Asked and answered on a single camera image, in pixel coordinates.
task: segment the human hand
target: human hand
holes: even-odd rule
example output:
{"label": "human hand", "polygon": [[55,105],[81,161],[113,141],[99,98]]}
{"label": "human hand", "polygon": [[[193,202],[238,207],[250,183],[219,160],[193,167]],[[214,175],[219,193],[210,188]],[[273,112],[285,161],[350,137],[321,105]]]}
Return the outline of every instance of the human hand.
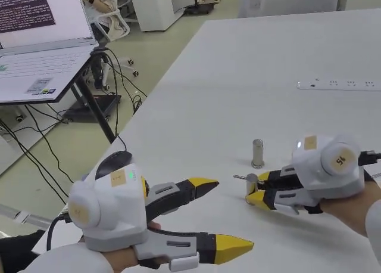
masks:
{"label": "human hand", "polygon": [[[157,224],[156,222],[150,222],[148,226],[155,229],[161,228],[160,224]],[[126,268],[138,265],[138,259],[132,247],[113,252],[103,252],[102,254],[107,259],[108,263],[110,263],[114,273],[121,273]],[[166,263],[163,259],[157,259],[157,262],[159,264]]]}
{"label": "human hand", "polygon": [[369,208],[381,200],[381,188],[375,182],[366,182],[364,191],[353,197],[322,200],[322,211],[337,217],[355,232],[367,236],[365,220]]}

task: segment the laptop keyboard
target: laptop keyboard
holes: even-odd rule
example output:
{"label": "laptop keyboard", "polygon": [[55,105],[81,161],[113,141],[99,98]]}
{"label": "laptop keyboard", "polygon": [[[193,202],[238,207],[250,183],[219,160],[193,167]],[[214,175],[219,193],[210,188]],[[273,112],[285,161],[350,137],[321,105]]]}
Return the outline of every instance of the laptop keyboard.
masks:
{"label": "laptop keyboard", "polygon": [[0,59],[0,79],[36,75],[57,75],[71,72],[82,52],[69,54],[46,54],[36,52],[32,55],[17,55]]}

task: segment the table surface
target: table surface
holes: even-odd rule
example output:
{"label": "table surface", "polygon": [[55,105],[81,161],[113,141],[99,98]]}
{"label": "table surface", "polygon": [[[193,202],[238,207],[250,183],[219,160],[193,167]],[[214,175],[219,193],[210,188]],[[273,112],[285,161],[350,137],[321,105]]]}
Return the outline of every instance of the table surface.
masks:
{"label": "table surface", "polygon": [[[252,252],[225,265],[200,265],[195,272],[379,270],[368,241],[335,218],[256,209],[243,199],[245,183],[232,175],[288,164],[295,141],[308,134],[348,133],[363,150],[381,150],[381,93],[296,87],[299,80],[317,77],[377,81],[380,18],[381,10],[364,10],[208,21],[122,131],[151,185],[192,176],[220,181],[203,198],[158,218],[164,229],[255,242]],[[262,170],[250,166],[256,138],[264,140]],[[116,141],[105,156],[122,148]],[[53,247],[80,235],[73,225],[59,224]],[[35,251],[43,252],[45,242]],[[134,270],[152,272],[128,272]]]}

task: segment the white sleeve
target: white sleeve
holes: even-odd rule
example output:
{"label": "white sleeve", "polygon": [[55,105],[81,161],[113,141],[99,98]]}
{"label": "white sleeve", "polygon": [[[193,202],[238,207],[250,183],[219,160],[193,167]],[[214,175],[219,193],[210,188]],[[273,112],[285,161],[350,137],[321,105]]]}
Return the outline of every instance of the white sleeve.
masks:
{"label": "white sleeve", "polygon": [[40,255],[22,273],[114,273],[106,258],[84,243],[62,246]]}
{"label": "white sleeve", "polygon": [[381,265],[381,200],[369,208],[365,219],[365,228],[373,252]]}

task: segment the metal screw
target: metal screw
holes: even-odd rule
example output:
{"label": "metal screw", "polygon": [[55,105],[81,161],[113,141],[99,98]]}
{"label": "metal screw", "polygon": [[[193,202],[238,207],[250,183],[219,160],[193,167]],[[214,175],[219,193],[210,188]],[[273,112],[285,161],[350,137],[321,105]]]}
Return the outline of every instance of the metal screw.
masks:
{"label": "metal screw", "polygon": [[239,175],[234,175],[233,178],[244,179],[245,181],[247,180],[247,178],[245,176],[239,176]]}

